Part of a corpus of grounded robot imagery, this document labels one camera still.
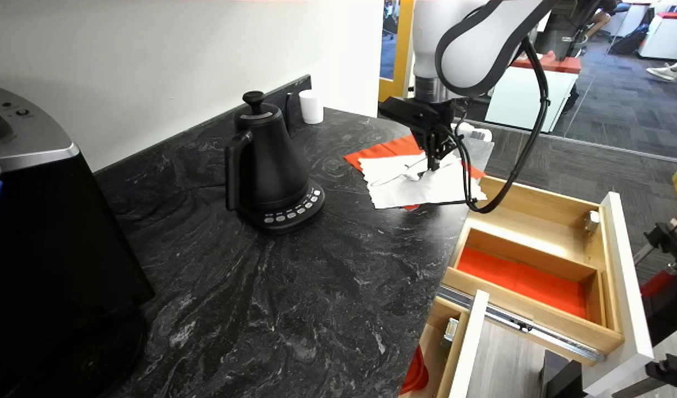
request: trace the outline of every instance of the black kettle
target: black kettle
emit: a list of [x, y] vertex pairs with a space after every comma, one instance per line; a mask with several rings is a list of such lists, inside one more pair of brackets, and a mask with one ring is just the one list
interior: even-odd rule
[[326, 192], [295, 149], [284, 113], [261, 91], [248, 91], [244, 101], [225, 146], [225, 206], [265, 231], [300, 224], [324, 208]]

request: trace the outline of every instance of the kettle lid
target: kettle lid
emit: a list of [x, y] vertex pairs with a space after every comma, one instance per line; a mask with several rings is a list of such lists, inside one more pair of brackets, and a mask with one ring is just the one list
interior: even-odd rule
[[252, 121], [261, 121], [261, 119], [269, 119], [276, 113], [280, 113], [276, 105], [265, 101], [265, 93], [261, 91], [248, 91], [244, 94], [244, 101], [250, 105], [246, 110], [238, 113], [238, 123], [252, 123]]

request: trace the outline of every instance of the orange drawer liner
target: orange drawer liner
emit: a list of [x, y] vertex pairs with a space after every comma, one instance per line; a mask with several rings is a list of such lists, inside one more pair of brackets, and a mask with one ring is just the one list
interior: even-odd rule
[[473, 247], [464, 247], [456, 267], [545, 304], [586, 318], [589, 281], [575, 283], [560, 279], [516, 261], [495, 259]]

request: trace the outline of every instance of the wooden cabinet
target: wooden cabinet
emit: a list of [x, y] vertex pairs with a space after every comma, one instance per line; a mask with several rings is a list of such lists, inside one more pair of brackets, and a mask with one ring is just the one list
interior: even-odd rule
[[[421, 336], [429, 381], [425, 389], [402, 394], [401, 398], [466, 396], [486, 304], [486, 291], [475, 291], [471, 307], [462, 307], [443, 297], [433, 301]], [[449, 318], [456, 320], [451, 343], [445, 339]]]
[[[485, 177], [480, 185], [493, 196], [503, 180]], [[516, 182], [497, 209], [470, 215], [440, 291], [470, 303], [486, 291], [490, 318], [579, 359], [589, 394], [615, 386], [652, 358], [615, 192], [590, 202]], [[438, 324], [429, 315], [425, 333]]]

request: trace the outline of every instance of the cable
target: cable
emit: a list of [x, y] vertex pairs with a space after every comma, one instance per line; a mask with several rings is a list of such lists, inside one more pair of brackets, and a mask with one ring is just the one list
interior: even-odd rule
[[545, 117], [547, 117], [547, 108], [552, 103], [549, 100], [549, 86], [547, 86], [547, 77], [545, 77], [545, 71], [543, 71], [543, 63], [535, 54], [535, 48], [532, 47], [528, 37], [523, 37], [523, 43], [519, 43], [526, 52], [526, 58], [532, 59], [532, 66], [533, 66], [533, 73], [535, 73], [535, 79], [537, 79], [537, 89], [540, 89], [540, 110], [537, 110], [537, 117], [535, 117], [535, 123], [532, 127], [532, 134], [524, 143], [524, 147], [519, 149], [517, 159], [516, 159], [516, 166], [512, 167], [512, 175], [508, 178], [505, 180], [505, 185], [497, 189], [497, 194], [486, 202], [486, 206], [475, 206], [475, 198], [471, 196], [471, 157], [470, 157], [470, 149], [466, 146], [462, 143], [462, 139], [457, 139], [456, 143], [456, 149], [462, 159], [462, 188], [464, 188], [464, 201], [466, 206], [473, 209], [473, 212], [493, 212], [501, 201], [506, 196], [506, 192], [512, 189], [512, 185], [516, 182], [519, 169], [524, 167], [533, 146], [535, 146], [535, 139], [540, 137], [540, 127], [545, 123]]

